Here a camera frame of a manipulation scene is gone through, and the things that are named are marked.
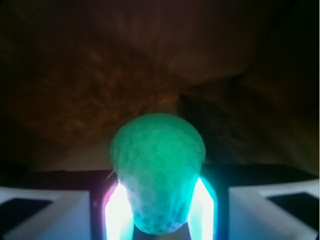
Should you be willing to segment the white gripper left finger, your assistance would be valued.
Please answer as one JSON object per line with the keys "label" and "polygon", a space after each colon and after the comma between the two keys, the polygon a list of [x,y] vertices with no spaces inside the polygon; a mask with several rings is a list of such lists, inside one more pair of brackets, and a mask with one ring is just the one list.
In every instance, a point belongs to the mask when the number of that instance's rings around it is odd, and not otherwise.
{"label": "white gripper left finger", "polygon": [[112,170],[36,172],[0,188],[3,240],[131,240],[134,224]]}

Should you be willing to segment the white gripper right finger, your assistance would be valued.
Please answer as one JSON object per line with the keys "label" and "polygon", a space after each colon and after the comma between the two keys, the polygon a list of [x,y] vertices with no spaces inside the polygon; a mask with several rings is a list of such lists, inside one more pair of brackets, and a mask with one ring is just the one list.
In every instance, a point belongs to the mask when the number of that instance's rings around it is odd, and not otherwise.
{"label": "white gripper right finger", "polygon": [[193,240],[317,240],[316,175],[281,164],[204,164],[188,219]]}

